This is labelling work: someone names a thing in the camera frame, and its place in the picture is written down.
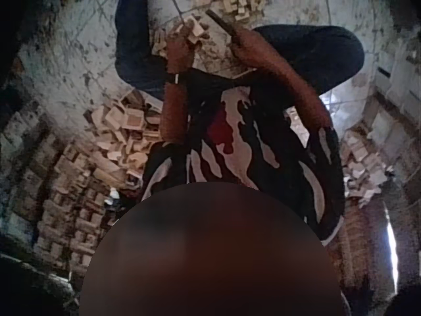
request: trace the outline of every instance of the black and white shirt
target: black and white shirt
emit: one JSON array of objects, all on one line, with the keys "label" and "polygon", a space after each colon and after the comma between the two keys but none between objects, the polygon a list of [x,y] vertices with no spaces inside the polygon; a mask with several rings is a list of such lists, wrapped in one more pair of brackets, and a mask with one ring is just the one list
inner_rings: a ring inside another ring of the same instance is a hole
[{"label": "black and white shirt", "polygon": [[284,119],[252,100],[250,88],[234,88],[202,104],[185,145],[153,146],[142,199],[180,184],[241,184],[283,202],[326,245],[345,207],[338,147],[335,130],[322,128],[310,133],[304,148]]}]

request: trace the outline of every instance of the knee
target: knee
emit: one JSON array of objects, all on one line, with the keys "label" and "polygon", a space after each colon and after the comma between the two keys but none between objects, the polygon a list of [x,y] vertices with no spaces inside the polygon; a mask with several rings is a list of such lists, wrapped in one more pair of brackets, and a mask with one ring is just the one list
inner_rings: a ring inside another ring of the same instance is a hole
[{"label": "knee", "polygon": [[340,26],[331,26],[332,48],[346,59],[350,71],[357,73],[364,65],[365,53],[361,41],[354,33]]}]

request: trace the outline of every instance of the leg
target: leg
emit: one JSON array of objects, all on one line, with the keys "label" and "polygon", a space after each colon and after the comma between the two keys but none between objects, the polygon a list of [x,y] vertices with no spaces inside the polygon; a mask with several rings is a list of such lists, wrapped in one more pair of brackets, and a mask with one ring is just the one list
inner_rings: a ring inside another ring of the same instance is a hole
[{"label": "leg", "polygon": [[[120,0],[115,22],[118,75],[135,88],[163,100],[166,59],[151,54],[147,0]],[[230,86],[229,79],[192,69],[187,79],[189,103],[200,104],[209,95]]]},{"label": "leg", "polygon": [[[257,28],[256,31],[265,37],[319,94],[354,76],[364,63],[364,51],[360,41],[344,28],[273,25]],[[253,87],[260,99],[282,100],[283,109],[293,105],[285,87],[277,84],[273,78],[259,78],[258,84],[253,84]]]}]

